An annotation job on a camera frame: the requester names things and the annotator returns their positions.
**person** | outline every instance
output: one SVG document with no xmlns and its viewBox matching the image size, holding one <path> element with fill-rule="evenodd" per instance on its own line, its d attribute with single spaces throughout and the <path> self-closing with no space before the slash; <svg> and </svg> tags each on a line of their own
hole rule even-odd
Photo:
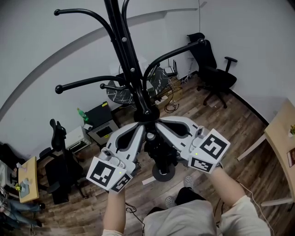
<svg viewBox="0 0 295 236">
<path fill-rule="evenodd" d="M 0 224 L 8 228 L 9 230 L 13 229 L 20 229 L 19 223 L 16 220 L 11 219 L 10 217 L 6 216 L 4 213 L 0 212 Z"/>
<path fill-rule="evenodd" d="M 168 209 L 155 207 L 144 218 L 145 236 L 235 235 L 270 236 L 267 224 L 258 217 L 250 198 L 241 185 L 217 167 L 207 177 L 221 200 L 230 210 L 221 215 L 216 226 L 212 205 L 195 193 L 192 177 L 186 177 L 184 188 L 174 201 L 166 198 Z M 103 236 L 121 236 L 126 221 L 124 189 L 117 195 L 109 193 L 103 219 Z"/>
<path fill-rule="evenodd" d="M 42 227 L 42 223 L 39 220 L 27 218 L 23 216 L 20 212 L 39 212 L 43 209 L 45 209 L 45 204 L 43 203 L 20 203 L 15 200 L 7 199 L 2 194 L 0 194 L 0 212 L 20 223 Z M 16 224 L 13 224 L 12 226 L 14 228 L 18 228 Z"/>
</svg>

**white t-shirt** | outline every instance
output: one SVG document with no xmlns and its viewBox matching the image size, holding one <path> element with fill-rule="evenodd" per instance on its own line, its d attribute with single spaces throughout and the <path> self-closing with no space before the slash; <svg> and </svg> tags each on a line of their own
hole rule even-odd
<svg viewBox="0 0 295 236">
<path fill-rule="evenodd" d="M 243 196 L 221 216 L 216 226 L 212 205 L 194 200 L 145 217 L 145 236 L 270 236 L 267 224 L 258 217 L 250 198 Z M 104 230 L 103 236 L 122 236 Z"/>
</svg>

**green bottle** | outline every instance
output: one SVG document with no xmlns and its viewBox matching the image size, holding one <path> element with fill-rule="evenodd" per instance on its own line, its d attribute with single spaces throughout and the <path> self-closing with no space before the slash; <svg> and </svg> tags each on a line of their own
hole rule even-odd
<svg viewBox="0 0 295 236">
<path fill-rule="evenodd" d="M 80 110 L 79 108 L 77 108 L 77 110 L 78 110 L 79 115 L 80 115 L 85 121 L 88 121 L 88 120 L 89 120 L 89 118 L 86 116 L 86 114 L 85 114 L 82 110 Z"/>
</svg>

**desk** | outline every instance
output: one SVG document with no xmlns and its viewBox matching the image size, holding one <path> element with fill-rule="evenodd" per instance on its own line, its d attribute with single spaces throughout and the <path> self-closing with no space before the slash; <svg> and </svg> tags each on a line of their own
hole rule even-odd
<svg viewBox="0 0 295 236">
<path fill-rule="evenodd" d="M 150 79 L 150 83 L 153 86 L 153 91 L 148 92 L 149 97 L 153 98 L 163 91 L 168 83 L 168 79 L 169 78 L 165 70 L 159 67 Z M 108 85 L 115 86 L 115 82 L 111 80 Z M 106 94 L 113 102 L 127 105 L 134 104 L 133 97 L 131 96 L 131 93 L 128 89 L 121 91 L 107 89 Z"/>
<path fill-rule="evenodd" d="M 265 139 L 269 142 L 273 151 L 275 152 L 288 180 L 292 197 L 273 201 L 265 201 L 261 204 L 262 207 L 295 202 L 295 165 L 289 167 L 287 157 L 287 153 L 291 149 L 295 148 L 295 136 L 292 138 L 288 137 L 290 126 L 293 124 L 295 124 L 295 107 L 289 100 L 286 100 L 281 110 L 277 113 L 276 117 L 264 130 L 264 134 L 256 141 L 256 143 L 254 143 L 247 151 L 237 158 L 238 161 L 245 158 Z"/>
<path fill-rule="evenodd" d="M 30 160 L 25 162 L 22 167 L 27 168 L 27 171 L 22 168 L 18 169 L 18 183 L 21 183 L 25 178 L 28 178 L 30 182 L 29 194 L 23 198 L 19 197 L 20 203 L 25 203 L 39 198 L 37 186 L 37 158 L 32 157 Z"/>
</svg>

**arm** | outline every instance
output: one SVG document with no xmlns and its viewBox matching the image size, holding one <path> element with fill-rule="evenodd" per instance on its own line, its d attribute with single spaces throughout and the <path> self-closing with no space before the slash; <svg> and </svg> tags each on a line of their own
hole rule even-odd
<svg viewBox="0 0 295 236">
<path fill-rule="evenodd" d="M 211 175 L 208 175 L 208 178 L 213 184 L 221 200 L 229 207 L 232 207 L 245 195 L 245 192 L 240 184 L 229 177 L 228 174 L 220 167 L 213 170 Z"/>
<path fill-rule="evenodd" d="M 238 182 L 220 167 L 213 170 L 208 178 L 221 200 L 231 207 L 220 219 L 219 228 L 223 235 L 271 235 L 267 224 L 258 217 L 254 205 Z"/>
<path fill-rule="evenodd" d="M 119 194 L 109 193 L 103 218 L 103 228 L 124 233 L 125 223 L 125 189 L 123 189 Z"/>
</svg>

